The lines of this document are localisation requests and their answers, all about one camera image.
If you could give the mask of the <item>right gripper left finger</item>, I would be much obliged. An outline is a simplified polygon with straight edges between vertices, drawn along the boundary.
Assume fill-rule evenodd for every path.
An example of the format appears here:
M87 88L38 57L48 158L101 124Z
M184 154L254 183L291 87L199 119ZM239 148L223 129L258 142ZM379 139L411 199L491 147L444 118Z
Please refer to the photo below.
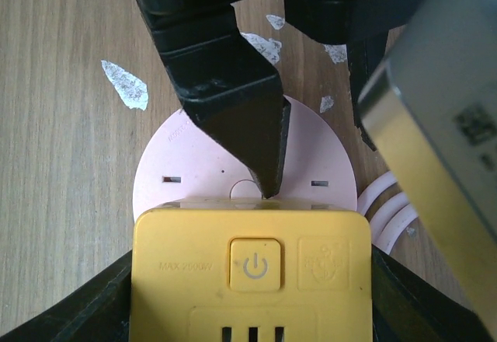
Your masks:
M132 252L2 341L128 341Z

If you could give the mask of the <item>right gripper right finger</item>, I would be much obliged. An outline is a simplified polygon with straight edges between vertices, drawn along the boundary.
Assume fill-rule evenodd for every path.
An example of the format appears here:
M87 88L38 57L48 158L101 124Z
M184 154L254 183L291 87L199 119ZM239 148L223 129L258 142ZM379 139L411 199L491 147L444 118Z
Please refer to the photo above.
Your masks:
M372 247L374 341L493 341L478 316Z

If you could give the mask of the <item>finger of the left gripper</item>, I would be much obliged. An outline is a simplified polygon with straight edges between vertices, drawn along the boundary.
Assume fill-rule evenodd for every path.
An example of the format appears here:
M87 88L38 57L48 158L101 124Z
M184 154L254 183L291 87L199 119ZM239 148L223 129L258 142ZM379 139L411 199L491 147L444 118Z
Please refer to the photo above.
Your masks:
M360 119L360 92L385 55L390 30L405 25L421 2L284 0L289 24L320 44L345 47L354 124L371 150L376 147Z
M240 0L136 0L190 120L245 165L265 198L283 178L290 104L279 72L240 33Z

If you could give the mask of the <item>yellow cube socket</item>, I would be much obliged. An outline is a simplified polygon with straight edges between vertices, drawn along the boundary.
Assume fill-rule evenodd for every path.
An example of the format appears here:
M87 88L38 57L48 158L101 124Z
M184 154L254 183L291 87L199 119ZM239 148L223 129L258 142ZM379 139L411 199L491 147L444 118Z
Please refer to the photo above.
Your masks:
M134 226L132 341L370 341L371 238L355 211L176 201Z

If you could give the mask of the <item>pink round socket base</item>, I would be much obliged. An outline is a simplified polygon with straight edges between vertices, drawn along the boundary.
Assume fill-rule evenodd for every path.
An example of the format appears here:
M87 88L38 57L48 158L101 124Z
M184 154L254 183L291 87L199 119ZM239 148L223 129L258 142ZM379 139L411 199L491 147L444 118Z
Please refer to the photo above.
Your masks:
M341 141L312 109L290 99L290 126L279 200L304 200L346 210L357 206L356 179ZM248 169L204 134L183 110L155 132L137 167L133 214L198 198L257 198Z

